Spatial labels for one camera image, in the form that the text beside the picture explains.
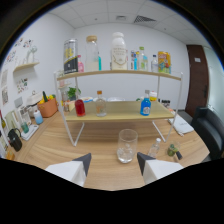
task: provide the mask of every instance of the wooden shelf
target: wooden shelf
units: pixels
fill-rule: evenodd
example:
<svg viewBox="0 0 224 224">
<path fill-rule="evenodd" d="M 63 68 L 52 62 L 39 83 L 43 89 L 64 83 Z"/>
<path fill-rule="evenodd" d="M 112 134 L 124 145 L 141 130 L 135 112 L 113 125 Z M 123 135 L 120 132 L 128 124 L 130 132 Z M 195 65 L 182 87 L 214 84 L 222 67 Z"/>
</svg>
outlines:
<svg viewBox="0 0 224 224">
<path fill-rule="evenodd" d="M 105 70 L 105 71 L 94 71 L 94 72 L 74 72 L 74 73 L 69 73 L 63 77 L 57 78 L 57 80 L 59 81 L 59 80 L 70 79 L 74 77 L 82 77 L 82 76 L 88 76 L 88 75 L 114 74 L 114 73 L 154 75 L 159 77 L 176 79 L 179 81 L 181 80 L 181 78 L 169 75 L 167 73 L 144 72 L 144 71 L 135 71 L 135 70 Z"/>
<path fill-rule="evenodd" d="M 75 108 L 65 116 L 66 121 L 76 122 L 110 122 L 110 121 L 147 121 L 156 119 L 173 118 L 174 115 L 157 101 L 151 102 L 151 111 L 149 116 L 140 114 L 140 101 L 119 101 L 106 102 L 107 115 L 105 117 L 96 116 L 95 102 L 85 103 L 86 115 L 77 117 Z"/>
<path fill-rule="evenodd" d="M 30 68 L 30 67 L 34 67 L 35 65 L 40 64 L 40 62 L 34 62 L 34 63 L 28 63 L 28 64 L 23 64 L 23 65 L 19 65 L 14 69 L 14 72 L 25 69 L 25 68 Z"/>
<path fill-rule="evenodd" d="M 69 86 L 69 85 L 71 85 L 71 83 L 65 84 L 64 86 L 59 86 L 58 89 L 63 89 L 65 87 Z"/>
</svg>

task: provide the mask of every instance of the wooden table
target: wooden table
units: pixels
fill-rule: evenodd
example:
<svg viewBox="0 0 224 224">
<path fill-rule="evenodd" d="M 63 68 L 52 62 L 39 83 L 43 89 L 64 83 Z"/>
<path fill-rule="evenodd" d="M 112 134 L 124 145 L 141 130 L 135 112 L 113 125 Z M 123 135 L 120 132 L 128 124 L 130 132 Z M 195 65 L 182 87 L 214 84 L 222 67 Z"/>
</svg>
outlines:
<svg viewBox="0 0 224 224">
<path fill-rule="evenodd" d="M 170 129 L 167 120 L 156 120 L 160 131 L 166 135 Z M 68 122 L 72 135 L 76 136 L 81 123 Z M 140 172 L 137 155 L 127 164 L 117 159 L 118 133 L 122 129 L 134 129 L 138 132 L 137 152 L 148 153 L 150 146 L 159 138 L 159 133 L 149 120 L 133 122 L 90 122 L 86 123 L 76 147 L 71 145 L 62 117 L 59 112 L 51 118 L 44 118 L 37 132 L 29 141 L 23 140 L 23 147 L 15 152 L 15 161 L 23 162 L 45 169 L 56 163 L 71 161 L 87 153 L 92 160 L 84 187 L 102 190 L 122 190 L 140 188 L 144 180 Z M 181 144 L 182 160 L 176 155 L 169 157 L 167 148 L 169 140 Z M 167 143 L 161 142 L 157 159 L 179 162 L 182 166 L 198 164 L 209 154 L 204 142 L 196 132 L 181 137 L 172 130 Z"/>
</svg>

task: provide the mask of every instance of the ceiling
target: ceiling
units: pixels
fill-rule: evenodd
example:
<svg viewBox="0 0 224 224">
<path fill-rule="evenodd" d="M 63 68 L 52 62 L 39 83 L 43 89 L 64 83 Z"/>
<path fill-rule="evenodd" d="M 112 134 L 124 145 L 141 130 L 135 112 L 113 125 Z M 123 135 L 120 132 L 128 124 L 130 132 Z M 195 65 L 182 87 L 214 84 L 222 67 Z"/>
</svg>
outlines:
<svg viewBox="0 0 224 224">
<path fill-rule="evenodd" d="M 74 0 L 49 13 L 60 17 L 75 29 L 101 23 L 135 24 L 159 30 L 184 44 L 211 48 L 190 22 L 172 9 L 151 0 Z"/>
</svg>

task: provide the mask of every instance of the brown door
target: brown door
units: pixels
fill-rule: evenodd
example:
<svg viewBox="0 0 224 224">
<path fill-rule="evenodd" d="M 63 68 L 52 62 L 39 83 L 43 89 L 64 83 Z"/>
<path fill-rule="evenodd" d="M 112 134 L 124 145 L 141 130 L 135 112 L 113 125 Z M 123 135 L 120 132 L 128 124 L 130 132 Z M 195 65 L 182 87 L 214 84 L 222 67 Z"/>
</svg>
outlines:
<svg viewBox="0 0 224 224">
<path fill-rule="evenodd" d="M 185 111 L 191 116 L 197 106 L 206 106 L 208 98 L 208 65 L 201 45 L 187 45 L 190 63 L 190 84 Z"/>
</svg>

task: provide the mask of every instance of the orange pot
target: orange pot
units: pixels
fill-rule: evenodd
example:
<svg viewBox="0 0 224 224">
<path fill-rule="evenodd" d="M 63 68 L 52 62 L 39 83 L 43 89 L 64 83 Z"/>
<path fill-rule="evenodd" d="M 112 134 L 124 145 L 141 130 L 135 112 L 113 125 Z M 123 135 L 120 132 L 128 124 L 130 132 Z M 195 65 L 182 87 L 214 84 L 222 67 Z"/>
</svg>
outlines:
<svg viewBox="0 0 224 224">
<path fill-rule="evenodd" d="M 42 104 L 37 104 L 37 106 L 42 117 L 51 117 L 58 111 L 56 98 Z"/>
</svg>

